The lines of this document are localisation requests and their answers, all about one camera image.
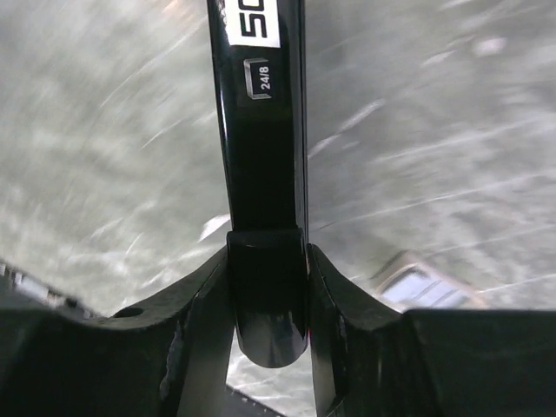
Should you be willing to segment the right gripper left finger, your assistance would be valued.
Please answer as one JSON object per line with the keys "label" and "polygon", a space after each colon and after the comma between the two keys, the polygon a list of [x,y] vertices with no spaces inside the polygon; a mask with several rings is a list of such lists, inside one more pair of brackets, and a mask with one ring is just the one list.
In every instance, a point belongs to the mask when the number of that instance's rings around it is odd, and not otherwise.
{"label": "right gripper left finger", "polygon": [[219,251],[195,272],[111,317],[52,308],[1,267],[4,416],[216,416],[234,319]]}

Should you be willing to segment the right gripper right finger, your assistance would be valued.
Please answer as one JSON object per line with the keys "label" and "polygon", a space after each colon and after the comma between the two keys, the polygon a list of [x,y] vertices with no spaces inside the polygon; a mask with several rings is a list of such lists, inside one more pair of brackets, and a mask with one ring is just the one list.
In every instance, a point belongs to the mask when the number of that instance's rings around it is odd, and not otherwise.
{"label": "right gripper right finger", "polygon": [[400,314],[316,246],[310,345],[320,416],[552,416],[552,311],[415,309]]}

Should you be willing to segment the staple tray with staples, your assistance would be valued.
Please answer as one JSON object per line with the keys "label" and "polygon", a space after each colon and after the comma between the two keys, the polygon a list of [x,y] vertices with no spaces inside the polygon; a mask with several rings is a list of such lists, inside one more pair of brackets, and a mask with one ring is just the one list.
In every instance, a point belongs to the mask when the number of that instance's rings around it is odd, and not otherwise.
{"label": "staple tray with staples", "polygon": [[413,251],[394,256],[372,282],[372,296],[399,313],[416,308],[488,307],[472,287],[441,272]]}

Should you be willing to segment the black stapler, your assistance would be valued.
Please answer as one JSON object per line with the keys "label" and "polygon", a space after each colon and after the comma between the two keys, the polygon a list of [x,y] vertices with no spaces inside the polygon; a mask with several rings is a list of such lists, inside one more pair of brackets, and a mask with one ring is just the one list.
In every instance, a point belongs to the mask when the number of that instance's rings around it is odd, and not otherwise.
{"label": "black stapler", "polygon": [[237,338],[286,367],[308,344],[305,4],[211,1],[208,23]]}

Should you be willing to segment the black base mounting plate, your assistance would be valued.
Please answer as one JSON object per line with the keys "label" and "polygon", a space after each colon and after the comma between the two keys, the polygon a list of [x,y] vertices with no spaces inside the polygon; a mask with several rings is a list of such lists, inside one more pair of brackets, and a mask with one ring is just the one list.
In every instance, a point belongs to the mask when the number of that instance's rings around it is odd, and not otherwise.
{"label": "black base mounting plate", "polygon": [[47,286],[4,260],[1,260],[1,283],[4,286],[1,292],[6,295],[17,295],[46,308],[85,320],[101,318],[100,315],[86,308],[78,299]]}

